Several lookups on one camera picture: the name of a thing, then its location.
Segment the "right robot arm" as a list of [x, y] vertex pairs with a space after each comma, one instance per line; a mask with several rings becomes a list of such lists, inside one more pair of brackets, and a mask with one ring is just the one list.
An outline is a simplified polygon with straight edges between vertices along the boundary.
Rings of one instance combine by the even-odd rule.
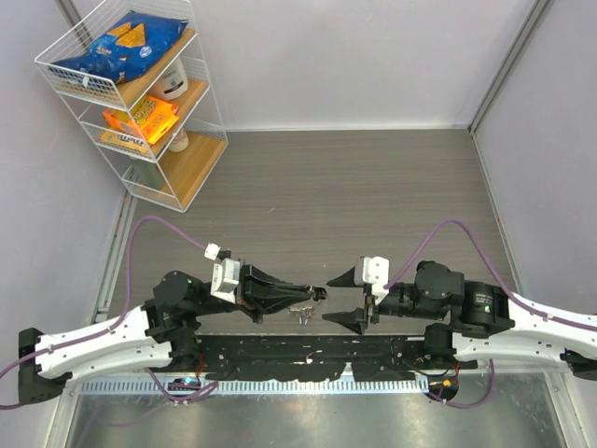
[[411, 283], [387, 286], [388, 278], [388, 259], [360, 258], [328, 285], [362, 288], [363, 306], [324, 320], [362, 335], [382, 316], [427, 319], [422, 355], [435, 368], [453, 359], [506, 359], [566, 365], [577, 378], [596, 378], [595, 315], [530, 301], [429, 260], [417, 265]]

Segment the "bunch of silver keys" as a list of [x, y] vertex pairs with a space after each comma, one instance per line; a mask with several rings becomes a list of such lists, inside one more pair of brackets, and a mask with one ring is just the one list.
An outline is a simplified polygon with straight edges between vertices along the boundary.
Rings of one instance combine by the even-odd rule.
[[292, 306], [288, 309], [290, 316], [297, 319], [301, 326], [307, 326], [316, 313], [316, 308], [313, 305]]

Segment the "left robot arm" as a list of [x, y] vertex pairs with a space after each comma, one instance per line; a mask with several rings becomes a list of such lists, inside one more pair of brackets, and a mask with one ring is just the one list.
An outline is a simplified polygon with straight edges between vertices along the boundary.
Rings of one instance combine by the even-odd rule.
[[286, 282], [231, 258], [218, 258], [206, 282], [171, 271], [152, 299], [119, 317], [56, 334], [22, 330], [18, 403], [54, 399], [68, 385], [102, 373], [200, 369], [200, 317], [240, 312], [259, 324], [266, 315], [326, 297], [322, 287]]

